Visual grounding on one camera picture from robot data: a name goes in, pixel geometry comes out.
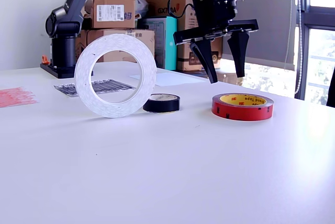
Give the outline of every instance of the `white tape roll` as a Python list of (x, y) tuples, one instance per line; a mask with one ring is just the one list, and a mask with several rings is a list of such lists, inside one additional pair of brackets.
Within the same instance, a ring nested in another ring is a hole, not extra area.
[[(140, 84), (133, 95), (119, 103), (110, 103), (99, 98), (92, 88), (91, 72), (96, 61), (110, 51), (124, 51), (132, 55), (141, 69)], [(83, 103), (93, 112), (107, 118), (128, 116), (140, 109), (149, 99), (156, 81), (156, 64), (148, 47), (123, 34), (101, 37), (92, 42), (78, 59), (75, 68), (75, 87)]]

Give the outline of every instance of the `barcode label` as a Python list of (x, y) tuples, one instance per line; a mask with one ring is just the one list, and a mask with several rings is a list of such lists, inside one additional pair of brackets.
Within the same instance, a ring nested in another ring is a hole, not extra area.
[(97, 21), (124, 21), (124, 5), (97, 5)]

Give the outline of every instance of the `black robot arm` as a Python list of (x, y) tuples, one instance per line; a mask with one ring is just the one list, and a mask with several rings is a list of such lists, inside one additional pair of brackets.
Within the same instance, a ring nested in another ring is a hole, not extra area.
[(46, 21), (46, 31), (51, 38), (51, 64), (41, 67), (59, 79), (74, 76), (75, 38), (81, 30), (81, 9), (86, 0), (66, 0), (54, 9)]
[[(167, 7), (169, 14), (179, 18), (170, 11), (170, 2), (171, 0)], [(199, 58), (211, 83), (216, 83), (218, 80), (210, 42), (226, 35), (231, 35), (228, 44), (235, 62), (237, 76), (244, 77), (249, 32), (258, 30), (258, 23), (255, 19), (231, 21), (236, 17), (236, 2), (237, 0), (193, 0), (192, 7), (195, 10), (199, 27), (178, 31), (174, 34), (176, 45), (190, 43), (191, 50)]]

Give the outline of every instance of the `double-sided tape roll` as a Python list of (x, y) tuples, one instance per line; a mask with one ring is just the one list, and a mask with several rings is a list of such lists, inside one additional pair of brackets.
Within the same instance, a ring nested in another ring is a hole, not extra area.
[[(91, 72), (96, 61), (110, 51), (124, 51), (140, 65), (140, 84), (133, 95), (118, 103), (99, 98), (92, 88)], [(74, 78), (80, 99), (93, 112), (107, 118), (128, 116), (140, 109), (151, 96), (156, 81), (156, 64), (148, 47), (140, 40), (123, 34), (113, 34), (93, 41), (78, 59)]]
[(221, 94), (213, 97), (212, 112), (221, 117), (241, 121), (260, 121), (273, 115), (273, 100), (251, 94)]
[(150, 113), (172, 113), (180, 110), (180, 97), (171, 94), (152, 94), (143, 105)]

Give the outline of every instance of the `white paper sheet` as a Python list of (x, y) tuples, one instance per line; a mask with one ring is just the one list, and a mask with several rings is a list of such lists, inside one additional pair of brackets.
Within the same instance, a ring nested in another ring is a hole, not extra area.
[[(139, 75), (130, 76), (134, 79), (140, 80)], [(177, 73), (158, 73), (156, 76), (156, 85), (158, 86), (173, 86), (180, 84), (193, 84), (193, 83), (201, 83), (203, 80), (196, 79), (191, 76), (180, 75)]]

